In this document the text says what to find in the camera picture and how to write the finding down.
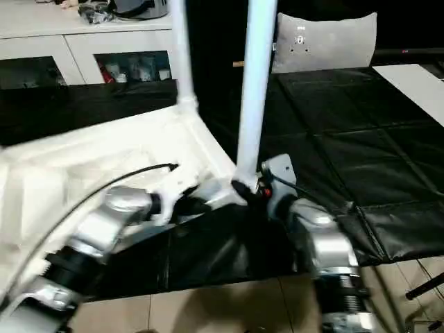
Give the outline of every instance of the white cabinet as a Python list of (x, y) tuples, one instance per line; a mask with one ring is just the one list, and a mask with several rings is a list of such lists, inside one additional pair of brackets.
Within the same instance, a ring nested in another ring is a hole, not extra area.
[(128, 80), (175, 78), (172, 30), (65, 36), (87, 84), (104, 83), (103, 71)]
[(0, 40), (0, 88), (85, 84), (63, 36)]
[(112, 80), (174, 78), (171, 16), (88, 24), (76, 8), (0, 0), (0, 89), (103, 83), (106, 65)]

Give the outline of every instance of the black cable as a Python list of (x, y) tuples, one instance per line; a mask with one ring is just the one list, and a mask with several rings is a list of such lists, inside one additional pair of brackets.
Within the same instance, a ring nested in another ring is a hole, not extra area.
[(298, 185), (293, 184), (291, 182), (287, 182), (286, 180), (284, 180), (284, 179), (282, 179), (280, 177), (277, 177), (277, 176), (275, 176), (273, 174), (271, 174), (271, 177), (276, 179), (278, 182), (281, 182), (282, 184), (284, 184), (284, 185), (286, 185), (288, 187), (291, 187), (292, 189), (295, 189), (296, 191), (302, 192), (304, 195), (306, 195), (306, 197), (308, 197), (310, 200), (313, 200), (315, 203), (319, 203), (317, 197), (314, 194), (312, 194), (309, 191), (307, 191), (306, 189), (303, 189), (302, 187), (299, 187)]
[[(433, 277), (430, 275), (429, 271), (425, 268), (425, 266), (422, 264), (422, 262), (420, 262), (419, 259), (417, 259), (416, 262), (417, 262), (418, 265), (420, 266), (421, 270), (422, 270), (425, 274), (427, 274), (427, 276), (429, 277), (429, 280), (432, 280)], [(438, 297), (438, 298), (441, 300), (441, 302), (444, 302), (444, 295), (443, 295), (443, 293), (441, 292), (441, 290), (439, 290), (438, 287), (435, 287), (434, 289), (435, 289), (435, 291), (439, 294), (439, 297)]]
[(175, 168), (178, 167), (178, 164), (173, 164), (173, 163), (165, 163), (165, 164), (156, 164), (156, 165), (151, 165), (151, 166), (145, 166), (144, 168), (140, 168), (128, 173), (125, 173), (122, 176), (119, 176), (113, 180), (110, 180), (109, 182), (105, 183), (104, 185), (98, 187), (97, 189), (95, 189), (94, 191), (90, 192), (86, 197), (84, 197), (82, 200), (80, 200), (78, 203), (76, 203), (65, 215), (63, 215), (63, 217), (57, 221), (57, 223), (55, 223), (48, 232), (46, 232), (46, 234), (41, 237), (41, 239), (38, 241), (38, 243), (35, 245), (34, 249), (26, 256), (26, 259), (24, 260), (24, 262), (22, 263), (22, 265), (19, 267), (19, 269), (17, 270), (17, 273), (14, 275), (13, 279), (11, 280), (12, 283), (10, 285), (9, 288), (7, 288), (7, 292), (4, 293), (4, 299), (1, 300), (1, 304), (0, 304), (0, 308), (2, 308), (5, 304), (6, 300), (6, 296), (10, 293), (10, 291), (12, 291), (17, 284), (18, 279), (20, 278), (20, 275), (23, 274), (25, 268), (28, 266), (28, 263), (30, 262), (31, 258), (34, 257), (34, 255), (36, 254), (36, 252), (40, 249), (40, 247), (42, 247), (44, 241), (48, 238), (48, 236), (53, 233), (53, 231), (60, 225), (62, 224), (72, 213), (74, 213), (81, 205), (83, 205), (83, 203), (85, 203), (86, 201), (88, 201), (91, 197), (95, 196), (96, 194), (98, 194), (100, 191), (103, 191), (106, 187), (119, 182), (121, 180), (124, 180), (126, 178), (132, 177), (134, 175), (137, 175), (139, 173), (143, 173), (146, 171), (151, 171), (151, 170), (156, 170), (156, 169), (163, 169), (163, 168), (169, 168), (170, 171), (173, 171)]

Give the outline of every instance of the white frame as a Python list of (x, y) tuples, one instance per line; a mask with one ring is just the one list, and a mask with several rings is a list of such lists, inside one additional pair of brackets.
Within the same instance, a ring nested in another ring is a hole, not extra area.
[(67, 35), (65, 39), (87, 84), (104, 83), (96, 54), (167, 51), (171, 75), (176, 73), (173, 31), (128, 31)]
[(84, 85), (80, 71), (63, 36), (40, 36), (0, 40), (0, 61), (52, 57), (67, 85)]

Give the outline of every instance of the black plastic sheet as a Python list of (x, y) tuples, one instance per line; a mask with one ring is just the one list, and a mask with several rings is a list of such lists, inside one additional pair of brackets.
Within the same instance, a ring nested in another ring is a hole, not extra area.
[[(240, 80), (200, 115), (236, 159)], [(0, 91), (11, 145), (173, 105), (170, 83)], [(288, 153), (298, 185), (337, 217), (361, 265), (444, 255), (444, 128), (372, 69), (272, 75), (259, 161)], [(297, 273), (279, 223), (245, 207), (206, 214), (112, 258), (99, 298)]]

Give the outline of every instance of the metal rod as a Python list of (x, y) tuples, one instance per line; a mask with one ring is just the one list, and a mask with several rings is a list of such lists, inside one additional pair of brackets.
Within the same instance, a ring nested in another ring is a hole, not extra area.
[(237, 168), (256, 173), (278, 0), (250, 0)]
[(191, 75), (185, 0), (171, 0), (169, 5), (173, 17), (173, 34), (176, 39), (175, 59), (177, 61), (178, 104), (187, 104), (192, 108), (196, 108), (197, 98), (194, 94), (193, 78)]

